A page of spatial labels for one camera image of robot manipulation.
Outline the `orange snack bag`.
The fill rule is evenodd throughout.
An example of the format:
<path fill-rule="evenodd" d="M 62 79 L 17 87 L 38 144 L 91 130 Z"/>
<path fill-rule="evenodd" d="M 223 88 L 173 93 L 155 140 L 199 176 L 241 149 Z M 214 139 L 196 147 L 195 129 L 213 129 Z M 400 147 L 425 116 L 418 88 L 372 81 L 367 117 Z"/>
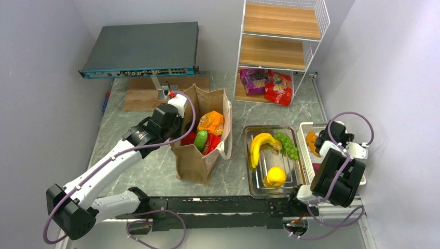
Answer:
<path fill-rule="evenodd" d="M 205 130 L 207 133 L 221 136 L 224 130 L 224 116 L 216 111 L 211 111 L 203 115 L 197 126 L 197 131 Z"/>

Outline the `green leafy vegetable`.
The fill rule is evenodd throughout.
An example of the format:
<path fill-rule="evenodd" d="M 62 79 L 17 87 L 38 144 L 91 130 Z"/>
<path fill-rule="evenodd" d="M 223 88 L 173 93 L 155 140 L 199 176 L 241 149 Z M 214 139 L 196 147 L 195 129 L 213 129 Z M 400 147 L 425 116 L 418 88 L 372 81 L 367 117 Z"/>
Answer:
<path fill-rule="evenodd" d="M 203 151 L 207 140 L 208 140 L 208 132 L 206 130 L 200 130 L 197 132 L 193 144 L 199 151 Z"/>

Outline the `red apple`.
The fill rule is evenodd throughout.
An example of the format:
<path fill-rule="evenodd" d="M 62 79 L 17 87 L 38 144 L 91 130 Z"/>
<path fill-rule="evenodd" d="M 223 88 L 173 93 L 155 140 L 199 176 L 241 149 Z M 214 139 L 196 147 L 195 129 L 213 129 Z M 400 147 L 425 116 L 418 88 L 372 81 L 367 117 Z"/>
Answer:
<path fill-rule="evenodd" d="M 190 132 L 186 137 L 181 140 L 181 145 L 186 146 L 193 144 L 196 139 L 197 134 L 195 132 Z"/>

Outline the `brown burlap grocery bag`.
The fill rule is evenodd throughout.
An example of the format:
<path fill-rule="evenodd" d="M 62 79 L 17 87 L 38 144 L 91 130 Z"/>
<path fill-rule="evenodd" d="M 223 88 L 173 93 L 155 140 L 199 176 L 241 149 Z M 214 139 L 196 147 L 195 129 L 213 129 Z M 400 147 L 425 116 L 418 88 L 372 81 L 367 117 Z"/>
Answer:
<path fill-rule="evenodd" d="M 218 157 L 230 159 L 232 150 L 232 106 L 225 90 L 204 91 L 192 85 L 170 100 L 183 112 L 178 135 L 186 137 L 171 144 L 176 177 L 209 184 Z"/>

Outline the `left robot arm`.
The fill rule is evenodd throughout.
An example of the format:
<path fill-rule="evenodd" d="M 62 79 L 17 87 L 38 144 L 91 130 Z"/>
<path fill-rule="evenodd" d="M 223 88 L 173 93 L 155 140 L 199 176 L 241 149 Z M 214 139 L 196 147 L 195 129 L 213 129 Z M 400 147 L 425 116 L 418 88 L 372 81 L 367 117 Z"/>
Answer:
<path fill-rule="evenodd" d="M 132 126 L 115 147 L 78 178 L 46 190 L 47 212 L 65 236 L 77 240 L 111 215 L 134 213 L 148 206 L 147 194 L 137 187 L 107 198 L 99 194 L 126 169 L 152 151 L 179 139 L 185 115 L 184 104 L 160 104 L 152 116 Z"/>

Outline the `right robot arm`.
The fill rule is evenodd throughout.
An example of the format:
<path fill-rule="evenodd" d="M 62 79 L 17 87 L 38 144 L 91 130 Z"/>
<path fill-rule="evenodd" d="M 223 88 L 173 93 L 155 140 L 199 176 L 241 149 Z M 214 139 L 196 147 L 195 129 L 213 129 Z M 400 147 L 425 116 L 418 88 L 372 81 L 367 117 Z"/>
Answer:
<path fill-rule="evenodd" d="M 363 180 L 367 146 L 354 143 L 340 121 L 303 122 L 298 138 L 306 181 L 291 191 L 289 205 L 303 211 L 324 202 L 348 207 Z"/>

